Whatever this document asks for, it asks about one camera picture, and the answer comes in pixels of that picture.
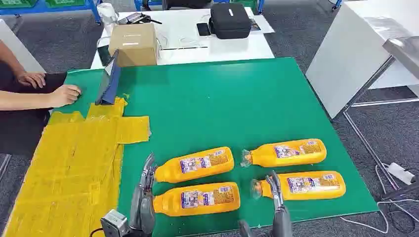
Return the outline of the person's right hand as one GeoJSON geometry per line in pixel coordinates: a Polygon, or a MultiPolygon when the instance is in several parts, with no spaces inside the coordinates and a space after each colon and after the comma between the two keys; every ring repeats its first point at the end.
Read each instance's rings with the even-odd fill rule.
{"type": "Polygon", "coordinates": [[[74,104],[78,97],[82,94],[82,90],[72,84],[64,84],[48,94],[48,105],[52,108],[60,108],[66,105],[74,104]]]}

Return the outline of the person's left hand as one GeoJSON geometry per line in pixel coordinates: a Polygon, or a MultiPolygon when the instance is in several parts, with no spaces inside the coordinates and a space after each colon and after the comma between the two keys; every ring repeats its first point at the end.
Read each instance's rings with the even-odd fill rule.
{"type": "Polygon", "coordinates": [[[32,73],[32,72],[21,72],[17,76],[17,81],[25,86],[31,86],[33,88],[43,88],[46,86],[45,74],[44,73],[32,73]]]}

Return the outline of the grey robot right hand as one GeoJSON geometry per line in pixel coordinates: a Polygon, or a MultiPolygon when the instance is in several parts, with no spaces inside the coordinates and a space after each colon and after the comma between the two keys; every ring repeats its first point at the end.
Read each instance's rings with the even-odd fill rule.
{"type": "MultiPolygon", "coordinates": [[[[269,185],[273,203],[274,203],[274,217],[272,230],[269,232],[260,233],[254,235],[248,223],[245,220],[239,220],[240,235],[242,237],[292,237],[292,222],[290,213],[285,206],[282,188],[278,174],[272,170],[268,175],[265,176],[265,181],[269,185]]],[[[263,194],[263,186],[261,181],[253,179],[251,181],[251,197],[260,198],[263,194]]]]}

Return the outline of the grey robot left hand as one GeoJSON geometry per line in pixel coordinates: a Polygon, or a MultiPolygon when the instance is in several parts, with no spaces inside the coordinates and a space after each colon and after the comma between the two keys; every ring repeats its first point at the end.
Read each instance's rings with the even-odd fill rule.
{"type": "Polygon", "coordinates": [[[150,236],[155,226],[152,186],[157,167],[153,163],[154,154],[150,153],[145,160],[139,183],[131,199],[129,227],[141,232],[142,236],[150,236]]]}

